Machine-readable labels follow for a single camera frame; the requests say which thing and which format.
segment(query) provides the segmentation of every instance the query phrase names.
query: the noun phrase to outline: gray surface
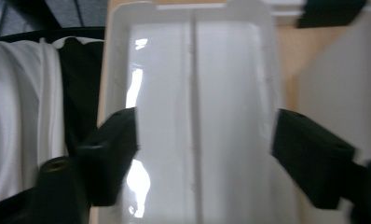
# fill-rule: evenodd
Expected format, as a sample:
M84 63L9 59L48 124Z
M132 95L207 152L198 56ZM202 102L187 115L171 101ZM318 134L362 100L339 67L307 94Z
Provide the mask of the gray surface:
M47 0L55 18L62 27L80 27L75 0ZM85 26L105 26L107 0L78 0ZM0 24L0 36L33 31L15 10L7 7Z

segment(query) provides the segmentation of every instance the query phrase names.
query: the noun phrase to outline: white plastic container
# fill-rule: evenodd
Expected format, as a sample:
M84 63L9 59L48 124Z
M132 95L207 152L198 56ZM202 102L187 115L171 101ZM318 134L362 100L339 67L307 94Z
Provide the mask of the white plastic container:
M100 116L137 105L140 151L100 223L297 223L269 153L283 99L268 8L145 2L109 22Z

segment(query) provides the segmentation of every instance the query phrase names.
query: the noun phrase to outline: black fabric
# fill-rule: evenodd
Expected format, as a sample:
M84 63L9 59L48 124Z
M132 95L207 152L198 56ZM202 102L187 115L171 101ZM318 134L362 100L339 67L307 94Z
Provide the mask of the black fabric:
M75 38L65 40L58 50L63 82L65 142L70 156L76 147L96 130L103 42L81 44Z

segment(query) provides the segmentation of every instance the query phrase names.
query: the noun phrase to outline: wooden table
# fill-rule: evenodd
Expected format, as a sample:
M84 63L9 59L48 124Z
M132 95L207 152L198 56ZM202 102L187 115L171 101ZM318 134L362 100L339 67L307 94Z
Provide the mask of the wooden table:
M120 4L138 2L140 0L109 0L108 17ZM159 5L223 3L223 0L155 0ZM278 26L277 39L280 48L282 75L285 86L287 108L297 110L297 76L326 47L338 39L346 27L296 29L292 26ZM300 202L305 203L299 194ZM90 223L97 223L96 209L91 209Z

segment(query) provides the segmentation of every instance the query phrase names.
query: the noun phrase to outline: white fabric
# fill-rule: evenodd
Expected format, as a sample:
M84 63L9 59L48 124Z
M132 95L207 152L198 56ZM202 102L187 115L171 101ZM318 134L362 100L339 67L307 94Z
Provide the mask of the white fabric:
M92 38L86 38L86 37L67 36L67 37L64 37L64 38L55 40L52 43L52 46L54 46L54 48L56 48L56 49L61 49L61 48L63 48L63 45L64 45L65 40L67 38L72 38L72 37L73 38L76 38L83 45L88 44L88 43L91 43L91 42L103 42L103 40L101 40L101 39L92 39Z
M62 116L55 48L0 43L0 201L31 188L38 165L64 154Z

